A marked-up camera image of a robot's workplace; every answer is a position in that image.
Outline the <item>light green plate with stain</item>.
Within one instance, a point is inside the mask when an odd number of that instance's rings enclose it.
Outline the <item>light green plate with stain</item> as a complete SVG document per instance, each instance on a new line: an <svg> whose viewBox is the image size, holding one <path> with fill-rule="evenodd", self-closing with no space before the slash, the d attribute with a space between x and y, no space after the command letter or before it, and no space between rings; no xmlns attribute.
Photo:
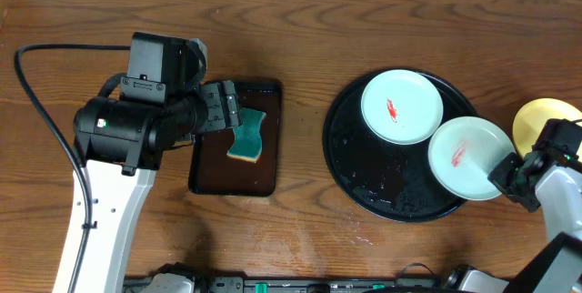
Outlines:
<svg viewBox="0 0 582 293"><path fill-rule="evenodd" d="M360 108L375 135L398 145L428 139L444 115L444 103L436 86L425 76L405 69L374 76L362 93Z"/></svg>

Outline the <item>yellow plate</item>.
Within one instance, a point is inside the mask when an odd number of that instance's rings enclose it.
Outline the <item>yellow plate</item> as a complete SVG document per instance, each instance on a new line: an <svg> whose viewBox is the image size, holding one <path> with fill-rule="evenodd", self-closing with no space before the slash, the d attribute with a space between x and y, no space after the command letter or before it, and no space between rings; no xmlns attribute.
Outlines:
<svg viewBox="0 0 582 293"><path fill-rule="evenodd" d="M532 151L549 119L581 120L581 111L555 98L539 98L523 105L517 111L512 126L513 141L521 157Z"/></svg>

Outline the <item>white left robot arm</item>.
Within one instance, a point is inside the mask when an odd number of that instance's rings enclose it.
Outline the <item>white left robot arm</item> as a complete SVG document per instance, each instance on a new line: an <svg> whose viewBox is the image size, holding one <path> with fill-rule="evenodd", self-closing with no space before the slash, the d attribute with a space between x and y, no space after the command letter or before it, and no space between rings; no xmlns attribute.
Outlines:
<svg viewBox="0 0 582 293"><path fill-rule="evenodd" d="M53 290L119 292L135 227L163 154L197 135L241 126L231 81L203 79L198 39L134 33L126 74L75 114L72 213Z"/></svg>

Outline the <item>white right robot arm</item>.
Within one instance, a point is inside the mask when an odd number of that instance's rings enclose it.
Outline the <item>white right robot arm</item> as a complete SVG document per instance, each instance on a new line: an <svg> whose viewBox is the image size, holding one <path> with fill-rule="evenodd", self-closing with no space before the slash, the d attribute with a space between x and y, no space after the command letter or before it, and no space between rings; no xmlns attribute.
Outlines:
<svg viewBox="0 0 582 293"><path fill-rule="evenodd" d="M548 244L514 278L460 267L440 287L447 292L569 292L581 288L581 163L572 148L539 143L520 158L509 154L488 175L506 197L543 212Z"/></svg>

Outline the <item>green yellow sponge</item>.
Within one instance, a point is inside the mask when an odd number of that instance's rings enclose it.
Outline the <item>green yellow sponge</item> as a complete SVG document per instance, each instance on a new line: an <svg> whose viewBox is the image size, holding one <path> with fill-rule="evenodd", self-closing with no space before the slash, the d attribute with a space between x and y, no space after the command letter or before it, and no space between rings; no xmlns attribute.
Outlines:
<svg viewBox="0 0 582 293"><path fill-rule="evenodd" d="M256 163L263 150L260 130L266 113L243 107L241 116L242 125L233 129L234 142L226 155L233 159Z"/></svg>

